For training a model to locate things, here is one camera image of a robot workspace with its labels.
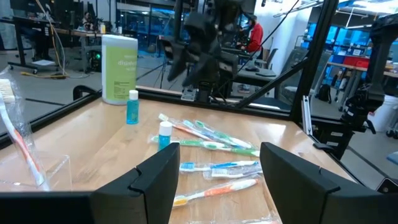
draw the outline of red shirt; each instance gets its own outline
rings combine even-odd
[[[262,35],[263,35],[262,27],[257,22],[256,25],[254,25],[253,30],[251,31],[250,44],[246,48],[248,52],[255,52],[261,50],[260,44],[262,41]]]

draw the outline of bottle cap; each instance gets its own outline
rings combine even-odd
[[[163,122],[160,123],[159,135],[161,135],[161,136],[171,136],[172,135],[172,130],[173,130],[172,123],[170,123],[168,121],[163,121]]]
[[[129,91],[130,100],[138,100],[138,91],[137,90],[130,90]]]

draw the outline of small mouthwash bottle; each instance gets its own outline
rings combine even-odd
[[[138,124],[139,102],[138,91],[130,90],[127,101],[127,124]]]
[[[172,123],[163,121],[159,127],[159,148],[158,152],[170,144],[172,137]]]

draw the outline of gray floor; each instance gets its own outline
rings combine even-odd
[[[16,61],[19,59],[15,58],[14,55],[0,55],[0,69],[7,66],[7,61]],[[155,58],[151,56],[145,56],[144,58],[139,58],[137,76],[148,72],[152,68],[162,64],[163,58]],[[85,77],[85,74],[77,72],[79,69],[79,61],[74,62],[69,61],[67,72],[73,77]],[[167,74],[170,66],[166,67],[165,76],[162,82],[162,88],[166,90],[181,91],[182,90],[182,80],[184,76],[182,75],[176,81],[169,83],[167,81]],[[49,101],[54,103],[68,104],[72,102],[72,90],[77,85],[86,85],[95,90],[101,89],[101,74],[92,73],[86,78],[68,78],[66,80],[48,80],[43,78],[25,77],[20,75],[20,71],[24,69],[16,68],[12,72],[12,77],[20,86],[22,96],[24,98],[31,98],[42,101]],[[39,75],[51,75],[55,72],[41,72]],[[161,68],[151,72],[144,78],[141,78],[137,84],[142,86],[156,87],[160,88],[161,83]],[[237,93],[236,85],[234,84],[233,95],[246,96]],[[335,92],[332,90],[332,97],[334,98]],[[339,103],[333,102],[328,104],[317,99],[312,101],[312,114],[329,116],[334,118],[339,118],[341,113],[338,111]],[[51,112],[60,106],[49,105],[46,103],[35,103],[26,102],[26,112],[24,117],[26,120],[32,120],[39,117],[45,113]],[[0,132],[3,132],[4,126],[0,124]],[[383,172],[391,175],[392,177],[398,178],[398,166],[390,163],[386,160],[386,156],[394,151],[398,151],[397,140],[387,138],[384,133],[378,133],[373,135],[369,132],[355,134],[350,142],[350,146],[355,149],[358,153],[364,156],[366,159],[374,163]],[[359,177],[367,186],[370,188],[376,188],[382,176],[375,172],[371,167],[365,164],[362,160],[358,158],[355,154],[347,151],[342,159],[343,163],[348,167],[348,169],[357,177]]]

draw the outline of clear acrylic stand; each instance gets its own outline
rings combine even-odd
[[[36,151],[45,170],[51,191],[71,191],[72,178],[69,156]],[[0,161],[0,192],[43,191],[37,186],[26,162],[15,152]]]

